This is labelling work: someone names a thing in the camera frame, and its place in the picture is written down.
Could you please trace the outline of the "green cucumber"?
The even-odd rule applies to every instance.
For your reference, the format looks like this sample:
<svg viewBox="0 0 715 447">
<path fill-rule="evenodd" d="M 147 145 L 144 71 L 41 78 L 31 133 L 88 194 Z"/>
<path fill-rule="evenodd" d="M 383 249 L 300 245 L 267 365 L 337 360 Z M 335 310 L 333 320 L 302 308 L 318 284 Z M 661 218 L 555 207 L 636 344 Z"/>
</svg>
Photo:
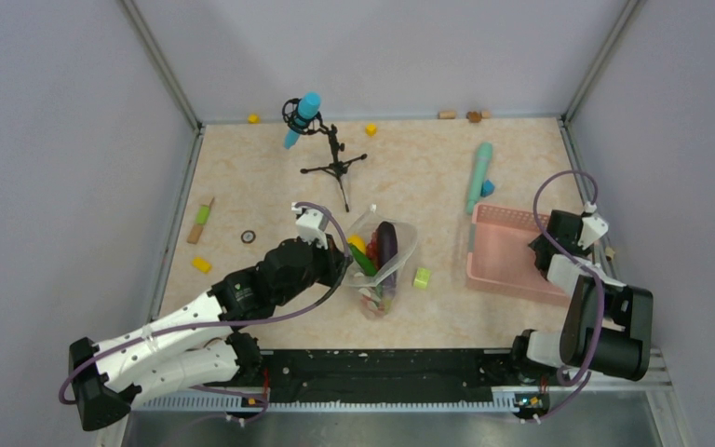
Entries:
<svg viewBox="0 0 715 447">
<path fill-rule="evenodd" d="M 354 244 L 349 244 L 348 247 L 352 253 L 353 258 L 355 259 L 355 262 L 360 267 L 363 274 L 367 277 L 374 277 L 377 274 L 378 270 L 374 266 L 371 259 L 362 251 L 360 251 L 358 247 L 356 247 Z"/>
</svg>

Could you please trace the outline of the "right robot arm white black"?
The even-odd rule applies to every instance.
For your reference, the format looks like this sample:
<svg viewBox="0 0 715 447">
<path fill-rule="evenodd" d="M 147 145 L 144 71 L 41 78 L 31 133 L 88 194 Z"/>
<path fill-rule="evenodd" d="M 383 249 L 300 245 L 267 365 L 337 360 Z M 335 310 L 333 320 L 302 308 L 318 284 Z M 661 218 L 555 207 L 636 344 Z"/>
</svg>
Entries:
<svg viewBox="0 0 715 447">
<path fill-rule="evenodd" d="M 560 332 L 528 329 L 515 338 L 508 369 L 516 381 L 532 384 L 561 367 L 629 381 L 647 373 L 654 297 L 590 261 L 593 244 L 607 230 L 597 212 L 554 210 L 545 231 L 530 243 L 535 268 L 570 303 Z"/>
</svg>

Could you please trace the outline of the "purple eggplant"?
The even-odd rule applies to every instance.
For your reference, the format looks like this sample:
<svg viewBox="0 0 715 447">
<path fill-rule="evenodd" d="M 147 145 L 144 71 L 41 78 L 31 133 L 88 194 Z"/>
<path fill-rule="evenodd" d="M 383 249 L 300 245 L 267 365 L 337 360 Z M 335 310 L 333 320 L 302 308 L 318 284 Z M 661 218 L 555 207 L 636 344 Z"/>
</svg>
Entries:
<svg viewBox="0 0 715 447">
<path fill-rule="evenodd" d="M 384 275 L 381 284 L 385 295 L 396 291 L 397 276 L 392 261 L 398 254 L 398 235 L 396 227 L 388 222 L 381 222 L 376 230 L 378 234 L 378 253 L 380 273 Z"/>
</svg>

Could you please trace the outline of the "red grape bunch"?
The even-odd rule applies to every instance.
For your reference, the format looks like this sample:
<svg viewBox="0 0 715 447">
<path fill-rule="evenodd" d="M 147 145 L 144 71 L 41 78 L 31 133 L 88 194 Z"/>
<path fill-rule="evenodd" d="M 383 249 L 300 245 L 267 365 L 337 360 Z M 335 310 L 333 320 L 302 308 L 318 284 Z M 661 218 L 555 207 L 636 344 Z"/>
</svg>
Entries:
<svg viewBox="0 0 715 447">
<path fill-rule="evenodd" d="M 378 253 L 378 234 L 374 231 L 371 234 L 371 240 L 368 242 L 366 247 L 366 255 L 375 263 L 379 262 Z"/>
</svg>

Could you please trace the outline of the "clear zip top bag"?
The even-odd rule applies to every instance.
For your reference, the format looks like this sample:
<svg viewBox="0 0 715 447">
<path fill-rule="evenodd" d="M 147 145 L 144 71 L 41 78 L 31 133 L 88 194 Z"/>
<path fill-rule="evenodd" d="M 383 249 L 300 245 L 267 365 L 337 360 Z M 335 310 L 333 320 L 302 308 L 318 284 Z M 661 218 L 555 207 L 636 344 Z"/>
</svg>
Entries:
<svg viewBox="0 0 715 447">
<path fill-rule="evenodd" d="M 408 222 L 385 217 L 370 205 L 346 232 L 353 255 L 343 285 L 357 293 L 369 318 L 388 314 L 401 288 L 406 263 L 415 253 L 419 232 Z"/>
</svg>

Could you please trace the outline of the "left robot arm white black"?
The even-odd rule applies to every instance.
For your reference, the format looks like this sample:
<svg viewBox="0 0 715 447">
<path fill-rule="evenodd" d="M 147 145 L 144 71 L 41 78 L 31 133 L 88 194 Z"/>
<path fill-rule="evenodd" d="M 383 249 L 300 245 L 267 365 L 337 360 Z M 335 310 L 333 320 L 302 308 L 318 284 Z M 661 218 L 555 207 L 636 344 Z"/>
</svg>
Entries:
<svg viewBox="0 0 715 447">
<path fill-rule="evenodd" d="M 332 296 L 351 262 L 350 248 L 337 248 L 332 236 L 286 239 L 163 318 L 110 340 L 70 344 L 61 388 L 74 396 L 60 400 L 76 407 L 83 430 L 96 431 L 180 389 L 250 386 L 263 374 L 263 357 L 244 328 L 277 322 L 276 308 L 314 285 Z"/>
</svg>

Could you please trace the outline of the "yellow lemon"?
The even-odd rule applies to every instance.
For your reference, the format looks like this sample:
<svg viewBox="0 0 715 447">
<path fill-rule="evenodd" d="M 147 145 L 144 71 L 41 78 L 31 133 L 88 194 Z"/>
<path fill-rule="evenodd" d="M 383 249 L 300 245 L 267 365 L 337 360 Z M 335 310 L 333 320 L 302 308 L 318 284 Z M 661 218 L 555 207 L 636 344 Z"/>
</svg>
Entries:
<svg viewBox="0 0 715 447">
<path fill-rule="evenodd" d="M 351 245 L 354 246 L 358 251 L 361 253 L 365 254 L 367 251 L 367 244 L 364 241 L 362 237 L 359 235 L 351 235 L 348 239 L 347 242 Z"/>
</svg>

